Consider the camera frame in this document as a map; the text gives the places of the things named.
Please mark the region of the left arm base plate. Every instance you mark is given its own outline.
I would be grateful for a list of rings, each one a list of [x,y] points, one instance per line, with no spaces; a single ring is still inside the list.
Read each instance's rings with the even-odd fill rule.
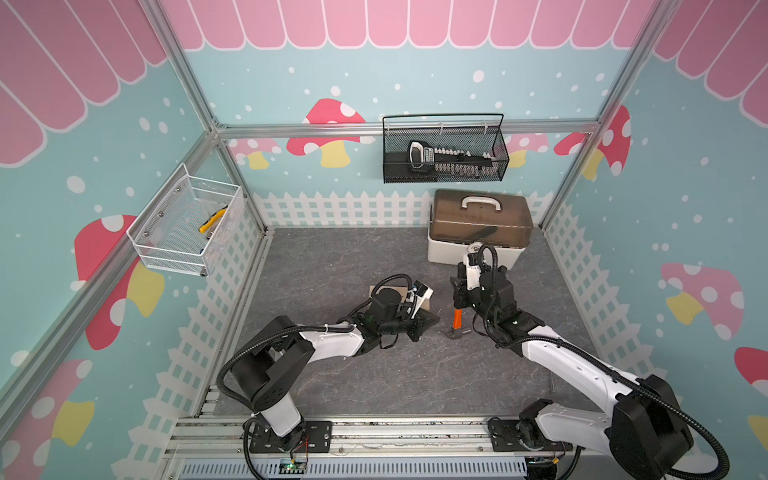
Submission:
[[[248,450],[253,454],[328,453],[332,428],[331,421],[303,421],[280,437],[271,428],[257,424],[249,434]]]

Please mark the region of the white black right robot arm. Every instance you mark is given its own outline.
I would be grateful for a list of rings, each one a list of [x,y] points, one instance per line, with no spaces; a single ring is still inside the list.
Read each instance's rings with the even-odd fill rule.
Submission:
[[[703,479],[723,479],[730,471],[727,452],[700,422],[681,410],[671,386],[617,369],[567,341],[538,317],[518,308],[503,266],[457,266],[452,277],[454,304],[470,308],[499,349],[547,368],[596,406],[590,412],[541,399],[521,412],[535,439],[563,441],[611,456],[634,479],[672,476],[694,479],[678,462],[705,440],[716,457]]]

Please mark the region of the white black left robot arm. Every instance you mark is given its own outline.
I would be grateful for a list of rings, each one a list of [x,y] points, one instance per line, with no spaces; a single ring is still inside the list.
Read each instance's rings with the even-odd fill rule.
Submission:
[[[333,324],[299,325],[282,315],[237,350],[219,369],[219,392],[262,418],[280,439],[304,431],[290,390],[307,365],[362,356],[394,347],[400,337],[417,342],[439,322],[425,304],[433,289],[407,274],[386,277],[369,297]]]

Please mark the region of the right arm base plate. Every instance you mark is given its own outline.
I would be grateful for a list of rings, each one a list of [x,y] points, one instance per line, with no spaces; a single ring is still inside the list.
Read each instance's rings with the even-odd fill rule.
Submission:
[[[491,417],[487,429],[494,452],[552,452],[568,453],[573,446],[566,442],[547,440],[530,421]]]

